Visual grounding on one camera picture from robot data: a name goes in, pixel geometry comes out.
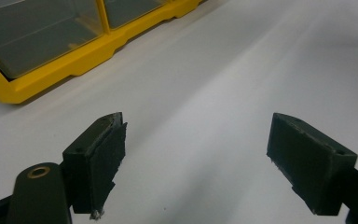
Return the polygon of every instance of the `yellow plastic tray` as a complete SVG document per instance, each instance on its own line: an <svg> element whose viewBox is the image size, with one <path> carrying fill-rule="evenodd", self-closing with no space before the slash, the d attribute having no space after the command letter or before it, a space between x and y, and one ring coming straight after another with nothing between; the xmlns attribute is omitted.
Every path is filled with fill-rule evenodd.
<svg viewBox="0 0 358 224"><path fill-rule="evenodd" d="M115 30L109 28L103 0L96 1L102 20L103 35L12 81L8 81L0 72L0 102L22 103L66 77L86 73L111 58L115 50L125 45L129 39L162 21L184 16L194 10L202 0L171 0Z"/></svg>

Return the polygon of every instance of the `circular hole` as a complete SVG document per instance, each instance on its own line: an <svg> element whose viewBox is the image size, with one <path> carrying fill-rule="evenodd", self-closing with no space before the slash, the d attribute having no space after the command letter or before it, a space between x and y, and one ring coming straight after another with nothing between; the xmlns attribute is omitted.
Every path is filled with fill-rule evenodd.
<svg viewBox="0 0 358 224"><path fill-rule="evenodd" d="M50 168L47 166L36 167L28 173L28 178L35 179L42 177L50 172Z"/></svg>

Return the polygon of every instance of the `white table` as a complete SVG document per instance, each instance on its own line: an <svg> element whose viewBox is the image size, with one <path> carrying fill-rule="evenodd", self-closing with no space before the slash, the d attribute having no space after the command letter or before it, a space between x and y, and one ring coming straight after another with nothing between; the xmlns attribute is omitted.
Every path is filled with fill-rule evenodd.
<svg viewBox="0 0 358 224"><path fill-rule="evenodd" d="M358 153L358 1L209 0L82 77L0 104L0 199L117 111L127 156L99 223L344 223L345 206L314 216L266 152L281 112Z"/></svg>

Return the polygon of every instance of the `yellow bin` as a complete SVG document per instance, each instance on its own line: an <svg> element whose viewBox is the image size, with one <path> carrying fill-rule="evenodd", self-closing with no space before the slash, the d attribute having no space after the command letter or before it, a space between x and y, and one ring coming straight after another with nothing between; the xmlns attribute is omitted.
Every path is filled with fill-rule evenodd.
<svg viewBox="0 0 358 224"><path fill-rule="evenodd" d="M0 102L19 104L80 76L201 0L0 0Z"/></svg>

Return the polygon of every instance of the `clear plastic lid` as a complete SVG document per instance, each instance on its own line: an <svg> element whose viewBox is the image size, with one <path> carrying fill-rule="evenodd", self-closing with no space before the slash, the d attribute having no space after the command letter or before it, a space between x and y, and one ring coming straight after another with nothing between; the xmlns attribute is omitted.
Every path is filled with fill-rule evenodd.
<svg viewBox="0 0 358 224"><path fill-rule="evenodd" d="M105 0L110 28L116 29L165 5L168 0Z"/></svg>
<svg viewBox="0 0 358 224"><path fill-rule="evenodd" d="M94 0L0 0L0 70L21 77L102 32Z"/></svg>

